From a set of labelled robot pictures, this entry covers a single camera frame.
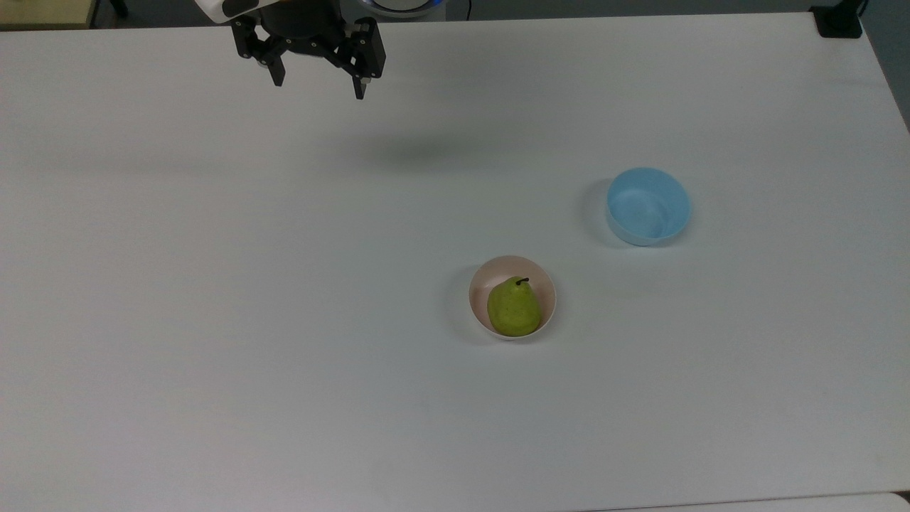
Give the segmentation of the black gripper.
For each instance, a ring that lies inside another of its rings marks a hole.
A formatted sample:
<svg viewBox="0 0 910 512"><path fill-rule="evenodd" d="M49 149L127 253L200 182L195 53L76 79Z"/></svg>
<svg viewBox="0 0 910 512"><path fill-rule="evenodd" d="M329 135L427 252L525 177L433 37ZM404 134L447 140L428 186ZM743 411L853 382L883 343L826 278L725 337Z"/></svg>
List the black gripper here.
<svg viewBox="0 0 910 512"><path fill-rule="evenodd" d="M367 86L384 73L387 54L378 21L364 17L348 23L338 1L277 1L261 7L259 19L266 39L257 35L251 16L230 21L232 36L237 54L266 68L276 87L286 77L282 56L289 49L312 52L312 43L328 48L327 60L350 75L357 100L364 100Z"/></svg>

